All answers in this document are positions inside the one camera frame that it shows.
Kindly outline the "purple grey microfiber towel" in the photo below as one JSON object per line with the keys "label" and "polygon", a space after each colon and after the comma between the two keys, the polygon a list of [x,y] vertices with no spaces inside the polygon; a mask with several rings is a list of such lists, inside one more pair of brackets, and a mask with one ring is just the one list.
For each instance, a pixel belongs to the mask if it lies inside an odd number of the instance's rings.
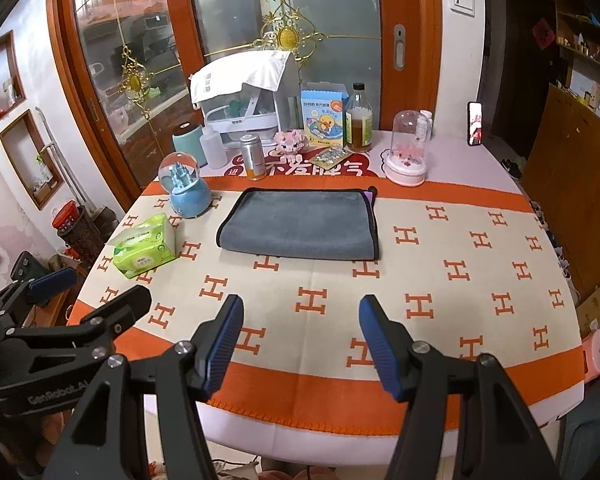
{"label": "purple grey microfiber towel", "polygon": [[377,188],[247,188],[216,231],[219,248],[256,256],[328,261],[380,258]]}

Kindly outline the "red lidded jar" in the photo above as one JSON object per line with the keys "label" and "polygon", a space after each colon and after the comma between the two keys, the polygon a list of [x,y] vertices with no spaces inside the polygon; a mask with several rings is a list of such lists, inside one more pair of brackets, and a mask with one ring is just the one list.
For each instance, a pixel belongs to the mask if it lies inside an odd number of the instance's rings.
{"label": "red lidded jar", "polygon": [[105,243],[83,206],[69,200],[55,214],[52,227],[86,266],[96,262]]}

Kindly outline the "blue snow globe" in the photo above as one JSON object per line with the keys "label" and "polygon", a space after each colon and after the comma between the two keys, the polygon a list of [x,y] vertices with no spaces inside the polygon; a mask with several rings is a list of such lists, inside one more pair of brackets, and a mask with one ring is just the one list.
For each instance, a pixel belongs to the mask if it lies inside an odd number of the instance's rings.
{"label": "blue snow globe", "polygon": [[189,154],[166,155],[158,169],[158,181],[169,194],[174,212],[183,218],[197,218],[211,206],[211,188],[200,176],[198,162]]}

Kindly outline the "orange cream H-pattern tablecloth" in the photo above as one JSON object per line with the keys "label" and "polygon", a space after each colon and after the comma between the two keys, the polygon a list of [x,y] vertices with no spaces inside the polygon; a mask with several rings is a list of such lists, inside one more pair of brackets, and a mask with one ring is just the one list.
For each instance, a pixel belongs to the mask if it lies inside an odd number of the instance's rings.
{"label": "orange cream H-pattern tablecloth", "polygon": [[158,183],[123,218],[156,214],[174,227],[175,260],[140,274],[148,313],[117,341],[131,359],[162,353],[213,318],[230,294],[245,321],[221,390],[203,405],[204,433],[248,453],[313,463],[388,462],[405,408],[381,387],[358,325],[363,296],[446,356],[493,354],[539,425],[584,397],[583,350],[569,286],[528,200],[485,149],[437,138],[429,178],[416,188],[385,179],[373,151],[327,174],[268,162],[267,188],[376,188],[380,257],[321,261],[238,254],[216,231],[249,186],[239,162],[209,171],[211,208],[174,214]]}

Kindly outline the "white plastic squeeze bottle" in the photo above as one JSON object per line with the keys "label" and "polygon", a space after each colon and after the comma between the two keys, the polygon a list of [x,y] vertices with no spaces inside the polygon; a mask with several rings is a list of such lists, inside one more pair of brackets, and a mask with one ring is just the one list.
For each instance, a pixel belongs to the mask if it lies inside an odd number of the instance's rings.
{"label": "white plastic squeeze bottle", "polygon": [[215,131],[211,126],[202,127],[200,146],[211,169],[221,169],[227,164],[227,154],[221,133]]}

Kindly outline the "white dish rack appliance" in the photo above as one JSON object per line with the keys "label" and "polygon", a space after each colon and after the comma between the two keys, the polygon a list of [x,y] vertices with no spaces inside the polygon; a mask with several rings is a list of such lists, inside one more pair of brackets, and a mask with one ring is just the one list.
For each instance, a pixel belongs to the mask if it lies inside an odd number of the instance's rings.
{"label": "white dish rack appliance", "polygon": [[204,124],[238,148],[247,133],[265,146],[301,126],[299,69],[283,50],[250,50],[218,58],[189,76],[189,95]]}

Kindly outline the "foil pill blister pack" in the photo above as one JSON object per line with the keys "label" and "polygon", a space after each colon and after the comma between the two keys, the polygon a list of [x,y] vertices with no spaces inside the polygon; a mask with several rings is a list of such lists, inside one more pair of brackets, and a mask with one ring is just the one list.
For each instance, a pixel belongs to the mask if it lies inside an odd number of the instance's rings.
{"label": "foil pill blister pack", "polygon": [[331,146],[325,148],[317,153],[310,159],[310,163],[313,166],[324,170],[331,170],[335,168],[340,162],[343,162],[352,155],[350,150],[343,148],[342,146]]}

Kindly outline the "pink glass dome ornament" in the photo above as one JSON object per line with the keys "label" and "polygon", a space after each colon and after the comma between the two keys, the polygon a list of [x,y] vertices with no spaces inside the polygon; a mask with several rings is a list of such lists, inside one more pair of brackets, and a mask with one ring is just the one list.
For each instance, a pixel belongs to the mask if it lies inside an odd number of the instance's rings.
{"label": "pink glass dome ornament", "polygon": [[414,188],[427,177],[427,150],[430,120],[418,110],[404,110],[394,116],[391,143],[384,159],[386,177],[392,182]]}

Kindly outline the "orange framed glass door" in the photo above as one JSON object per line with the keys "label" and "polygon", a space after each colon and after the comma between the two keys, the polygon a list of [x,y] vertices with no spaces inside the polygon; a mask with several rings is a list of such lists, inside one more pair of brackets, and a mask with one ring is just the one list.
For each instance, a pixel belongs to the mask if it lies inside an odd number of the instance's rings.
{"label": "orange framed glass door", "polygon": [[284,52],[302,82],[366,85],[377,128],[433,110],[442,0],[46,0],[60,83],[108,188],[129,208],[199,124],[189,79],[220,58]]}

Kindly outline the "wooden cabinet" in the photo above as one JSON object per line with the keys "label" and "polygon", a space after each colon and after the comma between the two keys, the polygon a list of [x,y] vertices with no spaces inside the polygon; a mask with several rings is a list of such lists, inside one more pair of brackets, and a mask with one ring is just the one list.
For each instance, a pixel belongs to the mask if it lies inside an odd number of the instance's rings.
{"label": "wooden cabinet", "polygon": [[555,3],[555,73],[521,184],[586,297],[600,285],[600,21],[583,0]]}

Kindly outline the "yellow duck picture box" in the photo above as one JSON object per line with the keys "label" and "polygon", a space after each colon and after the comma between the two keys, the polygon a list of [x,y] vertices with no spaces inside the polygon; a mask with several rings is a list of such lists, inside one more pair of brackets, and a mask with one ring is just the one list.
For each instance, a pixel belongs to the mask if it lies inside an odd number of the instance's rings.
{"label": "yellow duck picture box", "polygon": [[311,146],[341,146],[344,108],[348,100],[344,84],[306,82],[300,91],[303,129]]}

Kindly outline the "amber liquid glass bottle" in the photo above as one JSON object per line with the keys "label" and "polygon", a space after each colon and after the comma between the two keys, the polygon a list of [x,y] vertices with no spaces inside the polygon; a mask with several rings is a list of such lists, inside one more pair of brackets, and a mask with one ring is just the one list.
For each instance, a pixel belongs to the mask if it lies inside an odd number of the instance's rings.
{"label": "amber liquid glass bottle", "polygon": [[373,117],[373,109],[366,98],[365,84],[355,82],[344,111],[344,144],[350,151],[366,152],[372,147]]}

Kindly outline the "wooden wall niche frame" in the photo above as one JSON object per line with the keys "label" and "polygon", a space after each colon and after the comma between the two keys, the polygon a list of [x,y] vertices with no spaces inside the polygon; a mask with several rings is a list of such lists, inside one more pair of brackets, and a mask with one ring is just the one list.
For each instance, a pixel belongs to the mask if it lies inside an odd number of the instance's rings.
{"label": "wooden wall niche frame", "polygon": [[30,110],[20,114],[0,133],[0,141],[30,200],[42,210],[64,179],[44,148]]}

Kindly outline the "smartphone leaning on wall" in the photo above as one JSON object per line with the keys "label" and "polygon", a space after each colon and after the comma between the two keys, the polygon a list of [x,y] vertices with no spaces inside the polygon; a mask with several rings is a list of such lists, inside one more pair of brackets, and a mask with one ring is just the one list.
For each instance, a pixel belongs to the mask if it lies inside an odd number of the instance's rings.
{"label": "smartphone leaning on wall", "polygon": [[467,104],[467,144],[482,144],[482,104],[479,102]]}

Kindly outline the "white wall switch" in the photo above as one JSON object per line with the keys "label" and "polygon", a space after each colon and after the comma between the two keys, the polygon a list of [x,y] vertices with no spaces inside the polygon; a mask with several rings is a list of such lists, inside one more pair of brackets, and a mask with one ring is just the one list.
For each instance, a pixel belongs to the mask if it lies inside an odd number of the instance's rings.
{"label": "white wall switch", "polygon": [[452,12],[473,18],[476,13],[476,0],[449,0],[449,7]]}

